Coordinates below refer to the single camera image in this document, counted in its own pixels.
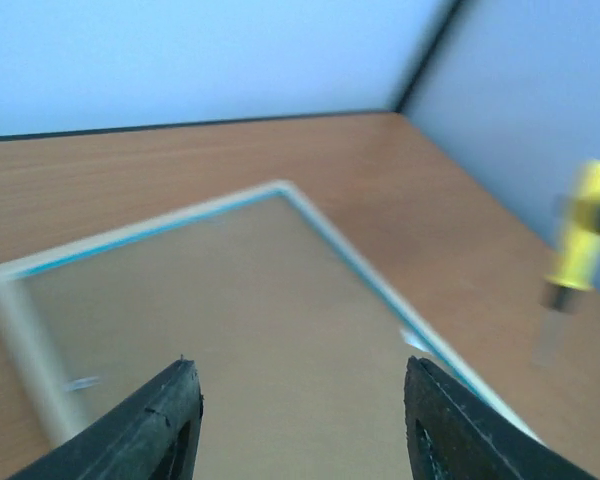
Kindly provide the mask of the blue wooden picture frame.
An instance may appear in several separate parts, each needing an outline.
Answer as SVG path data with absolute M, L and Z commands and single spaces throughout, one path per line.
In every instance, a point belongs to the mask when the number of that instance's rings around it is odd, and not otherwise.
M 526 423 L 293 183 L 276 180 L 0 264 L 0 332 L 53 444 L 173 357 L 333 350 L 393 326 L 520 430 Z

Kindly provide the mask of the yellow handled screwdriver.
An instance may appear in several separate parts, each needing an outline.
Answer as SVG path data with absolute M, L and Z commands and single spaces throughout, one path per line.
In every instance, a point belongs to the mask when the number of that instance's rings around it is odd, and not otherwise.
M 561 201 L 564 223 L 555 262 L 546 277 L 544 297 L 547 317 L 540 327 L 532 361 L 550 364 L 566 329 L 573 301 L 592 289 L 600 261 L 600 160 L 588 161 L 581 170 L 573 193 Z

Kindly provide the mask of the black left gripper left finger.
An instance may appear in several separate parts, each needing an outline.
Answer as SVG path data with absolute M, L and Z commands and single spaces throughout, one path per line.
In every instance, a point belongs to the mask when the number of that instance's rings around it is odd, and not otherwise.
M 179 359 L 80 434 L 13 479 L 191 479 L 204 398 L 195 362 Z

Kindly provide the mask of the black enclosure frame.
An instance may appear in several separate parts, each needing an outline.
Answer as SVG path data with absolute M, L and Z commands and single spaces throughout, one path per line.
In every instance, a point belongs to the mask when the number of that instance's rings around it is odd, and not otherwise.
M 0 1 L 0 137 L 391 110 L 448 1 Z

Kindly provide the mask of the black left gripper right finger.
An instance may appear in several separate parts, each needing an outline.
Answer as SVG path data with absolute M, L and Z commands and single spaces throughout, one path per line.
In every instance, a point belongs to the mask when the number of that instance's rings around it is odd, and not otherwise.
M 415 479 L 593 477 L 519 430 L 426 358 L 408 360 L 404 407 Z

